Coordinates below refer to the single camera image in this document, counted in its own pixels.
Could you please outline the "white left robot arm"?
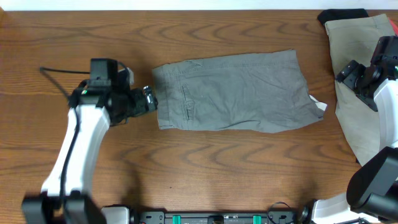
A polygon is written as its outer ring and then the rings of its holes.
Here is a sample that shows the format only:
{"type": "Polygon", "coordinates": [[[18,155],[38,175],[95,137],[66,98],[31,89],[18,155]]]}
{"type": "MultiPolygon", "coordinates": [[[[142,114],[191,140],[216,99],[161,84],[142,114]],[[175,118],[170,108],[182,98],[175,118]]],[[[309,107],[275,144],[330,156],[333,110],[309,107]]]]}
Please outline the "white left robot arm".
{"type": "Polygon", "coordinates": [[[157,110],[152,88],[132,89],[134,74],[120,61],[93,58],[90,77],[71,92],[68,124],[55,165],[38,195],[26,195],[27,223],[139,223],[126,205],[99,208],[91,196],[100,145],[112,126],[157,110]]]}

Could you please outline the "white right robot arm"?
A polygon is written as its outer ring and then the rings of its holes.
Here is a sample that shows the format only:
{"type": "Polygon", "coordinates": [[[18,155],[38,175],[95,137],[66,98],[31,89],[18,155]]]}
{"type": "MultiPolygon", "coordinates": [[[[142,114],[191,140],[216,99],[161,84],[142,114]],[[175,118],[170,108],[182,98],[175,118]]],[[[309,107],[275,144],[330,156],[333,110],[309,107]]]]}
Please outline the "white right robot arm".
{"type": "Polygon", "coordinates": [[[345,193],[303,208],[301,223],[397,222],[397,58],[365,67],[355,60],[336,76],[336,112],[361,163],[345,193]]]}

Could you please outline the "grey shorts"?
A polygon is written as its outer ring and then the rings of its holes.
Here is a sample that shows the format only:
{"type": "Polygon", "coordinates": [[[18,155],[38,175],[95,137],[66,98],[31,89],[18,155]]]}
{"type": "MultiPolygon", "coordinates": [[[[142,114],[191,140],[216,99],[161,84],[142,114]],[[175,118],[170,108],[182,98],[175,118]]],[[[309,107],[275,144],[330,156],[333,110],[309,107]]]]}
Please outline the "grey shorts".
{"type": "Polygon", "coordinates": [[[295,50],[169,63],[153,69],[160,129],[279,133],[323,119],[295,50]]]}

